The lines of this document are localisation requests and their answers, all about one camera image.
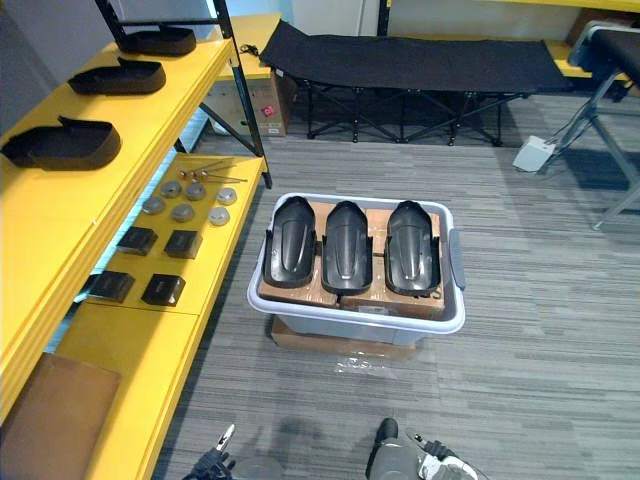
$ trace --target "shelf board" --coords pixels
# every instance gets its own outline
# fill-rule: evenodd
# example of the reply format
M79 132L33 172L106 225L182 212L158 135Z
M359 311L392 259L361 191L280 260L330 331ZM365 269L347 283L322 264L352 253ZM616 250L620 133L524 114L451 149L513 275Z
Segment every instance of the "shelf board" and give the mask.
M230 40L199 43L179 58L163 57L167 81L141 96L77 95L58 87L0 138L58 115L109 121L122 140L117 157L94 171L46 172L2 161L2 338L0 422L49 338L136 197L213 85L232 52ZM82 70L115 65L108 45ZM158 61L142 55L129 58Z
M278 26L281 15L279 13L267 13L262 15L240 15L231 17L233 36L236 39L238 49L243 44L255 45L262 53L267 46L271 35ZM241 53L242 71L247 80L256 80L271 77L271 67L260 62L258 57L250 53ZM218 80L233 80L231 68L226 65Z
M481 2L527 3L558 7L596 8L621 12L640 12L640 0L476 0Z
M162 182L175 180L180 169L196 168L215 157L177 155ZM88 300L79 308L56 353L115 371L122 382L94 450L88 480L148 479L162 446L193 356L209 319L247 212L266 171L263 158L235 157L216 174L247 178L246 183L205 183L207 196L190 202L194 219L177 223L169 218L174 204L167 200L160 214L140 214L136 226L158 235L146 256L117 253L109 270L126 271L135 283L123 304ZM215 206L218 188L236 190L238 200L227 207L231 220L214 227L206 220ZM194 260L163 253L173 229L198 230L203 241ZM179 274L185 287L176 307L154 307L140 300L153 273Z

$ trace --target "black folding cot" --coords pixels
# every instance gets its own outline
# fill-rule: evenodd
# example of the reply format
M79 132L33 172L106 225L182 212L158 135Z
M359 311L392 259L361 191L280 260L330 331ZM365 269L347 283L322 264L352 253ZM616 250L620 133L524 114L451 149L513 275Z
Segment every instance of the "black folding cot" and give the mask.
M260 59L305 87L308 95L308 133L314 138L341 123L350 123L353 141L361 125L368 124L397 143L422 138L449 127L449 144L457 130L468 126L494 145L501 145L501 106L532 93L567 90L562 76L543 42L529 41L431 41L399 37L350 37L306 35L280 22ZM365 89L385 90L373 104L364 104ZM334 95L346 90L352 101ZM453 106L446 95L462 94ZM446 120L405 135L405 101L419 96L443 111ZM314 101L325 99L343 112L338 120L313 128ZM399 134L374 121L368 111L398 101ZM497 134L469 122L469 118L497 107Z

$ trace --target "cardboard box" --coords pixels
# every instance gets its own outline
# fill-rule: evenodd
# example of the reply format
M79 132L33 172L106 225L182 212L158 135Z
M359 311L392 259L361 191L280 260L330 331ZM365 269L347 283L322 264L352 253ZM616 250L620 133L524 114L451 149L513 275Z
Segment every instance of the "cardboard box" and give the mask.
M336 205L334 203L321 202L309 202L309 205L311 205L316 216L316 239L318 242L322 242L322 236L327 228L327 217Z
M444 312L442 282L431 296L408 297L392 292L387 288L384 274L384 257L373 257L373 281L371 287L360 295L340 297L340 306L345 310L371 311L398 317L423 318L437 320Z
M296 84L289 78L271 73L270 78L247 80L253 113L260 135L284 137ZM204 103L228 122L238 133L249 135L249 127L242 109L236 84L221 80L214 84Z
M365 210L369 227L369 236L373 237L373 256L384 256L384 247L387 242L387 224L393 210L379 210L368 208ZM440 236L440 217L437 214L429 213L431 218L431 235Z
M337 353L340 355L357 355L358 357L382 357L403 360L413 355L416 351L415 345L392 345L390 343L367 342L365 340L330 337L327 335L303 335L291 330L277 317L271 327L271 338L278 346L283 348L320 353Z
M120 375L43 354L2 425L0 478L82 480Z
M338 296L322 288L322 259L318 256L314 258L313 278L308 285L299 288L278 288L260 280L258 295L277 302L338 308Z

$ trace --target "black plastic cover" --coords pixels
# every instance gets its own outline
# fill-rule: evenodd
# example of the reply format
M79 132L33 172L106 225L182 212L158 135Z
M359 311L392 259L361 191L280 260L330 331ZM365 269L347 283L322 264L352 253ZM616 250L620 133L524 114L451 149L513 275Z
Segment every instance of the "black plastic cover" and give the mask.
M140 30L118 41L125 53L180 57L196 48L196 36L189 28L159 26L159 30Z
M196 258L202 237L195 230L174 230L164 251L170 257Z
M35 127L9 139L2 153L19 167L95 170L120 151L120 135L109 122L58 117L60 127Z
M316 216L303 197L288 198L276 210L267 230L262 277L280 288L297 288L313 277Z
M337 295L365 292L373 278L373 238L367 217L353 202L338 203L322 237L322 286Z
M175 307L185 281L178 275L154 273L142 294L142 301L149 305Z
M95 280L89 291L92 297L122 303L129 293L134 279L125 272L103 271Z
M80 94L136 95L162 88L166 75L160 62L142 62L118 57L120 66L98 67L69 79Z
M391 214L384 268L387 287L400 295L428 296L440 283L439 238L418 203L402 202Z
M122 236L116 250L133 255L146 255L158 239L158 235L151 228L131 226Z

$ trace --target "gray carpet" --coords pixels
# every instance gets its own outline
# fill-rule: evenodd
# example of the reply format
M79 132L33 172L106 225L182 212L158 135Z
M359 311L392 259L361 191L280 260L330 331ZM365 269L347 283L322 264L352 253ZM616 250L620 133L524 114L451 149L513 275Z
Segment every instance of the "gray carpet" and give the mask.
M506 136L549 135L583 102L513 102ZM597 137L540 176L512 168L514 148L310 141L300 122L265 140L274 188L256 196L154 478L182 478L233 422L236 458L271 456L286 479L363 479L377 425L393 416L493 480L637 479L640 216L589 229L625 187ZM640 151L640 120L616 123ZM233 149L209 135L198 151ZM245 292L274 202L292 191L447 205L469 285L463 329L371 375L336 373L340 355L277 347Z

